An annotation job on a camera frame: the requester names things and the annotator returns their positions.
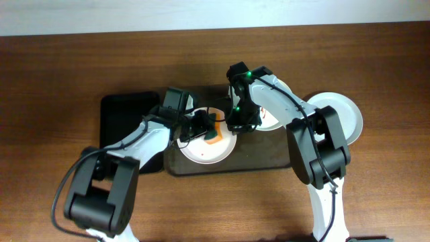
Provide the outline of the white plate front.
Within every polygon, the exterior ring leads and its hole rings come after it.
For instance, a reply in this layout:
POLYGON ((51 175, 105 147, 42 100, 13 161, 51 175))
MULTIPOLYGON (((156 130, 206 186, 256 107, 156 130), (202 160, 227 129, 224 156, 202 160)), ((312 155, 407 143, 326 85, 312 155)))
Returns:
POLYGON ((323 92, 308 101, 318 108, 331 106, 339 115, 343 133, 348 145, 354 143, 363 130, 363 116, 358 106, 347 96, 334 92, 323 92))

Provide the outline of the white plate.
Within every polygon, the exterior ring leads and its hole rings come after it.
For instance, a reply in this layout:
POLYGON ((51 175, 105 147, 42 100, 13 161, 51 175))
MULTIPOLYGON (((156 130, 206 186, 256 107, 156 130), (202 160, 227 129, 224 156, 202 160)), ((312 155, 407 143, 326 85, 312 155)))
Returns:
MULTIPOLYGON (((237 108, 239 97, 234 93, 234 89, 232 89, 232 93, 228 94, 228 96, 233 97, 233 108, 237 108)), ((271 131, 282 127, 282 124, 270 112, 262 107, 260 107, 259 116, 261 124, 256 127, 256 130, 271 131)))
POLYGON ((323 92, 308 101, 318 108, 331 106, 339 115, 343 133, 348 145, 354 143, 363 130, 363 116, 358 106, 347 96, 334 92, 323 92))
POLYGON ((181 152, 191 161, 203 165, 218 163, 227 158, 233 151, 237 142, 237 135, 228 130, 226 122, 220 122, 222 140, 208 145, 204 142, 206 133, 188 141, 187 138, 178 138, 177 145, 181 152))

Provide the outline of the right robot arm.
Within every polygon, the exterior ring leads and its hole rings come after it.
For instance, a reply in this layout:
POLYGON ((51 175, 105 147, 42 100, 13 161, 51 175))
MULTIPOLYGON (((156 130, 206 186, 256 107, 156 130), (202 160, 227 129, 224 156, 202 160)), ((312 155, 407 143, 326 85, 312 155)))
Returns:
POLYGON ((285 88, 267 68, 229 67, 231 116, 228 129, 252 132, 262 123, 259 108, 285 127, 290 164, 310 194, 315 241, 347 241, 342 191, 351 155, 338 113, 308 104, 285 88))

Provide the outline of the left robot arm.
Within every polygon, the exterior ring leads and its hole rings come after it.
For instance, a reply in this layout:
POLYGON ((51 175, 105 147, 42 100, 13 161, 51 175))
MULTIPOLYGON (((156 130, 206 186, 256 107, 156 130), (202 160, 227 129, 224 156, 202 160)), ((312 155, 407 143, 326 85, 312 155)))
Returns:
POLYGON ((67 171, 71 185, 64 217, 83 229, 82 237, 96 241, 136 241, 130 226, 140 169, 177 139, 199 135, 192 126, 194 93, 169 88, 163 103, 142 117, 122 140, 104 148, 87 147, 67 171))

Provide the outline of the green orange sponge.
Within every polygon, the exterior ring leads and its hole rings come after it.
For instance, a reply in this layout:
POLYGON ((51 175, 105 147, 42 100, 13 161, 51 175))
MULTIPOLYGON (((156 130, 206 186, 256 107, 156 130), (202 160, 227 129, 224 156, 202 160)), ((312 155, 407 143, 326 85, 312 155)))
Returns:
POLYGON ((204 142, 208 145, 213 145, 222 140, 222 131, 220 122, 218 122, 221 119, 221 114, 219 112, 208 113, 208 118, 212 120, 210 120, 210 129, 204 136, 204 142))

